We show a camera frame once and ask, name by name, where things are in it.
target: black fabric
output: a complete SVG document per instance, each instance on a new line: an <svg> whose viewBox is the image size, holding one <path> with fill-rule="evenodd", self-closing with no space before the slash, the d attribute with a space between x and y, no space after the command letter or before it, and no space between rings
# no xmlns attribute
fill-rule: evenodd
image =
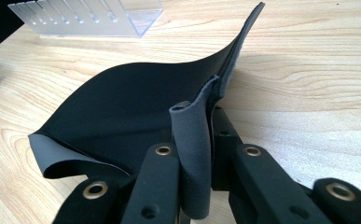
<svg viewBox="0 0 361 224"><path fill-rule="evenodd" d="M113 165L125 175L132 175L139 171L149 147L159 143L162 133L167 130L182 129L174 130L176 141L186 138L185 133L192 128L198 129L195 132L196 136L207 134L209 138L211 111L215 103L224 96L243 40L263 6L264 4L259 4L240 34L227 47L212 56L192 63L123 64L107 69L86 82L66 99L40 130L31 134L31 142L37 136L44 135L52 140L50 144L58 145L53 148L61 149L55 153L55 150L52 150L50 162L42 162L45 156L41 155L50 153L47 152L50 149L39 145L44 145L43 141L38 142L39 144L34 141L32 149L40 168L44 167L44 176L58 178L71 175L69 171L61 175L59 170L66 167L67 162L77 166L74 175L82 173L83 169L84 172L88 172L89 168L85 164L91 161ZM203 119L203 127L191 127L193 122L173 126L169 109L184 101L203 108L196 109L194 114L188 116L194 120ZM209 141L203 142L208 148L202 152L201 158L206 166L210 161L211 147ZM73 153L64 153L67 156L62 157L64 154L60 151L63 148L72 150L82 157ZM210 169L195 170L198 166L192 164L197 162L195 155L198 153L191 153L193 156L189 158L187 153L181 155L181 150L182 148L178 149L182 169L185 171L184 168L187 167L188 172L194 172L198 176L189 183L182 183L181 188L188 188L195 181L196 185L185 190L185 193L204 186L200 193L192 195L195 197L194 200L186 201L182 205L189 206L188 211L192 210L192 214L188 212L189 216L192 215L190 217L202 218L207 216L209 205L210 192L206 193L209 188L205 186L210 186Z"/></svg>

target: screw hole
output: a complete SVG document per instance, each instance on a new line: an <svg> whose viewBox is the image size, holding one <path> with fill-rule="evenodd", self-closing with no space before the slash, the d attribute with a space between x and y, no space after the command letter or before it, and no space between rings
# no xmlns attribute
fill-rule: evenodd
<svg viewBox="0 0 361 224"><path fill-rule="evenodd" d="M102 186L93 186L92 188L90 188L89 193L94 194L94 193L99 193L103 190L104 188L102 188Z"/></svg>
<svg viewBox="0 0 361 224"><path fill-rule="evenodd" d="M160 209L155 204L151 204L143 208L142 216L146 219L153 219L158 215L159 212Z"/></svg>
<svg viewBox="0 0 361 224"><path fill-rule="evenodd" d="M290 212L301 219L308 219L309 214L304 209L297 207L297 206L290 206Z"/></svg>
<svg viewBox="0 0 361 224"><path fill-rule="evenodd" d="M172 150L169 147L159 147L156 149L156 153L161 156L166 156L172 153Z"/></svg>
<svg viewBox="0 0 361 224"><path fill-rule="evenodd" d="M246 147L243 150L244 153L246 153L249 156L259 156L261 155L261 151L258 148L255 147Z"/></svg>

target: transparent plastic object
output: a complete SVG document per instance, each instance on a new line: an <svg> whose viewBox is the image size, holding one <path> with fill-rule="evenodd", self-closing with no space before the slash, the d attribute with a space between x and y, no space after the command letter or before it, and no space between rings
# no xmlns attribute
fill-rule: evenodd
<svg viewBox="0 0 361 224"><path fill-rule="evenodd" d="M40 35L143 36L160 0L39 0L8 7Z"/></svg>

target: light wood surface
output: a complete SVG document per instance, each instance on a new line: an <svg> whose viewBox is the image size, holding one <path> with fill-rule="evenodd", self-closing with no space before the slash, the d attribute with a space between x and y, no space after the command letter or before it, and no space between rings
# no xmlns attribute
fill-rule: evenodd
<svg viewBox="0 0 361 224"><path fill-rule="evenodd" d="M50 223L85 177L47 180L27 135L91 77L133 62L181 63L225 47L258 1L162 1L143 38L40 37L0 45L0 223ZM266 1L220 102L245 143L299 183L336 177L361 189L361 1ZM197 223L234 223L215 192Z"/></svg>

